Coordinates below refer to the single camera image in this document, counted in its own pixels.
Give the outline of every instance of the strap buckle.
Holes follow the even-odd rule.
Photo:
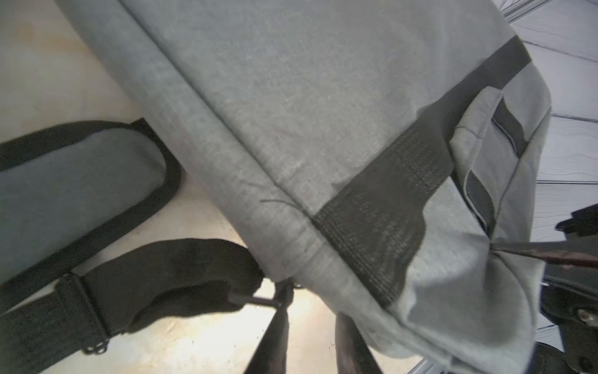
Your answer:
[[[55,290],[83,354],[106,352],[110,338],[81,279],[73,273],[66,273],[60,277]]]

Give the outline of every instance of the black webbing strap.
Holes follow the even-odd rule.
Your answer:
[[[338,374],[382,374],[355,322],[338,313],[334,330]]]
[[[218,239],[151,243],[0,317],[0,368],[36,374],[72,353],[101,353],[108,339],[166,316],[239,310],[263,274],[246,248]]]

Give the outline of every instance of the gray bag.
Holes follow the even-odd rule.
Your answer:
[[[550,96],[489,0],[58,0],[267,276],[367,343],[520,373]]]

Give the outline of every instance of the padded strap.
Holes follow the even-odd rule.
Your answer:
[[[72,353],[105,351],[108,339],[166,316],[232,312],[229,291],[251,296],[263,274],[247,249],[219,239],[151,243],[0,317],[0,367],[38,373]]]
[[[70,271],[150,218],[174,197],[181,182],[181,166],[143,118],[132,124],[107,121],[66,123],[0,144],[0,170],[4,170],[75,144],[93,133],[118,128],[143,134],[160,150],[166,162],[162,186],[121,214],[0,284],[0,313],[22,302],[62,273]]]

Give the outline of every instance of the floor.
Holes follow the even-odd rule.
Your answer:
[[[91,55],[52,1],[0,2],[0,142],[78,120],[130,122],[141,115]],[[222,238],[242,243],[203,191],[185,180],[173,201],[79,269],[150,242]],[[46,287],[38,293],[49,290]],[[264,282],[259,293],[271,296]],[[165,318],[110,341],[100,356],[76,353],[45,374],[242,373],[273,311],[246,306],[235,314]],[[334,315],[300,290],[289,309],[288,373],[335,373]],[[420,357],[394,360],[374,353],[385,373],[402,374]]]
[[[494,0],[503,8],[515,0]],[[564,237],[554,225],[598,201],[598,0],[554,0],[513,24],[553,96],[553,119],[536,189],[533,241]],[[0,142],[76,120],[133,121],[136,108],[91,55],[53,2],[0,2]],[[163,239],[241,239],[206,195],[185,181],[158,214],[78,271]],[[265,283],[263,295],[272,293]],[[45,373],[242,373],[273,311],[166,318],[110,342],[106,354],[74,354]],[[334,316],[308,291],[289,310],[289,373],[334,373]],[[374,353],[401,374],[419,357]]]

